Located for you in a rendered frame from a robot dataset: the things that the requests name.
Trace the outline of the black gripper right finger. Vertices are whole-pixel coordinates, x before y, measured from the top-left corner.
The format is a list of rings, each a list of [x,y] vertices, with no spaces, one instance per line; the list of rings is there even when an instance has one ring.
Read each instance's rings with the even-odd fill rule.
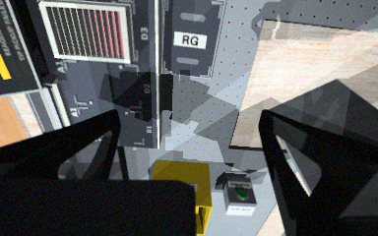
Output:
[[[263,109],[259,134],[285,236],[326,236],[342,219],[378,217],[378,147]],[[277,136],[317,163],[308,196]]]

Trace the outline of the white trough reservoir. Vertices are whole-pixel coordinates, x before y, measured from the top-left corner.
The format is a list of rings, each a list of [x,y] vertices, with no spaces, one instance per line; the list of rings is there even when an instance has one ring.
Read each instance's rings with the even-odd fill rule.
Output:
[[[45,0],[38,5],[55,58],[117,63],[136,58],[132,4]]]

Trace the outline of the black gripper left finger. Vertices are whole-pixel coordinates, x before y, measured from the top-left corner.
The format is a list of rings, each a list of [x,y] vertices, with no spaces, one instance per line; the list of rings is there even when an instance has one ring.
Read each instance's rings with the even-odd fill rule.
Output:
[[[82,122],[0,147],[0,176],[59,179],[60,165],[102,137],[81,179],[108,179],[121,123],[117,109]]]

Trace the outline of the yellow waste bin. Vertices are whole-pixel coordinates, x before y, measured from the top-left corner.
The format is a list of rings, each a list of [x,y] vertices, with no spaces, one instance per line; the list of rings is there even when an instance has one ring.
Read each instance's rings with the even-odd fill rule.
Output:
[[[153,180],[179,180],[191,185],[196,193],[197,235],[204,235],[212,210],[209,163],[156,160]]]

